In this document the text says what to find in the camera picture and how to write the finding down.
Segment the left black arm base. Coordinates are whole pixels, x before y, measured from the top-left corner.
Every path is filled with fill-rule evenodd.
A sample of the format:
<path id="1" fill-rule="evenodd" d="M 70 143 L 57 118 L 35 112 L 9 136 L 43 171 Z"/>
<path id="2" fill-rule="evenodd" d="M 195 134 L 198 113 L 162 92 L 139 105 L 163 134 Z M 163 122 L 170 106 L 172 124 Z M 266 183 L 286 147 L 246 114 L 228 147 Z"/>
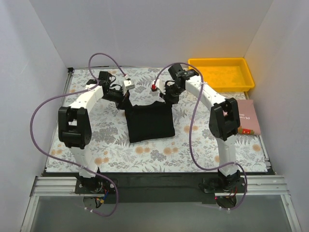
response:
<path id="1" fill-rule="evenodd" d="M 106 179 L 97 178 L 80 178 L 76 182 L 75 193 L 76 194 L 103 194 L 112 193 L 115 194 L 115 186 L 118 186 L 118 180 L 113 179 L 113 183 Z"/>

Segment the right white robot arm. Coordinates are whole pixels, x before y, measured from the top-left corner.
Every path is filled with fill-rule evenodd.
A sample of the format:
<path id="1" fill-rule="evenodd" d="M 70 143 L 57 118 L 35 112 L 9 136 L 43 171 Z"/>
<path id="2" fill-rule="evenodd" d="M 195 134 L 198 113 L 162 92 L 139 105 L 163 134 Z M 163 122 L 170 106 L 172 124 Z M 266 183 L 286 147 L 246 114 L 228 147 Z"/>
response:
<path id="1" fill-rule="evenodd" d="M 236 162 L 235 141 L 240 127 L 238 102 L 234 98 L 226 98 L 210 87 L 202 73 L 194 66 L 185 70 L 182 63 L 172 63 L 165 67 L 173 84 L 156 78 L 152 89 L 157 88 L 160 97 L 170 104 L 177 104 L 179 96 L 187 91 L 203 103 L 210 112 L 209 130 L 216 138 L 219 152 L 218 185 L 224 192 L 235 188 L 240 180 L 240 165 Z"/>

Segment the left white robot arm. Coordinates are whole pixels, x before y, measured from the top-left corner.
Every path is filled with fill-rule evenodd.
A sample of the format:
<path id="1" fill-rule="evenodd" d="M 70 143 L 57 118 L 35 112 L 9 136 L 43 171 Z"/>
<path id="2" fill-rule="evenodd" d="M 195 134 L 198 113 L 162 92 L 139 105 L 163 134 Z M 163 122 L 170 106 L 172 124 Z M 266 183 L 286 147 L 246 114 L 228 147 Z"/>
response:
<path id="1" fill-rule="evenodd" d="M 112 75 L 101 71 L 98 80 L 86 83 L 85 91 L 67 107 L 58 110 L 58 137 L 69 148 L 77 164 L 81 166 L 79 176 L 88 179 L 87 189 L 92 193 L 102 190 L 103 182 L 96 177 L 99 167 L 92 161 L 87 145 L 91 141 L 92 130 L 89 114 L 95 104 L 101 100 L 114 102 L 117 109 L 132 107 L 129 90 L 135 87 L 131 79 L 125 79 L 119 89 L 115 89 Z"/>

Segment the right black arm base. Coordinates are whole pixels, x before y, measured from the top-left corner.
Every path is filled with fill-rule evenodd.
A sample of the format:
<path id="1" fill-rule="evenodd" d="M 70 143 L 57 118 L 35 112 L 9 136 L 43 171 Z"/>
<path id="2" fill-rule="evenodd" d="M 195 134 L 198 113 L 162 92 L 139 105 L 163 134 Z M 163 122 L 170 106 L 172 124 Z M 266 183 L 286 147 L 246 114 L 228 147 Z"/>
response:
<path id="1" fill-rule="evenodd" d="M 241 178 L 236 182 L 227 184 L 218 177 L 203 178 L 198 186 L 205 193 L 235 193 L 236 190 L 237 192 L 244 192 L 245 181 L 244 178 Z"/>

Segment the black t shirt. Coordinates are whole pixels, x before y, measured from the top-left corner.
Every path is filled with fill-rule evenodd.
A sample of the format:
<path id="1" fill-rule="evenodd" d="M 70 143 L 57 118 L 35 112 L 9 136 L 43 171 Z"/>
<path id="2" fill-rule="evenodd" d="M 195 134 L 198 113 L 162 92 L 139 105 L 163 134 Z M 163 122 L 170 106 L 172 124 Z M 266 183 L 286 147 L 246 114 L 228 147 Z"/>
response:
<path id="1" fill-rule="evenodd" d="M 125 110 L 130 143 L 169 138 L 175 135 L 172 105 L 155 101 L 134 105 Z"/>

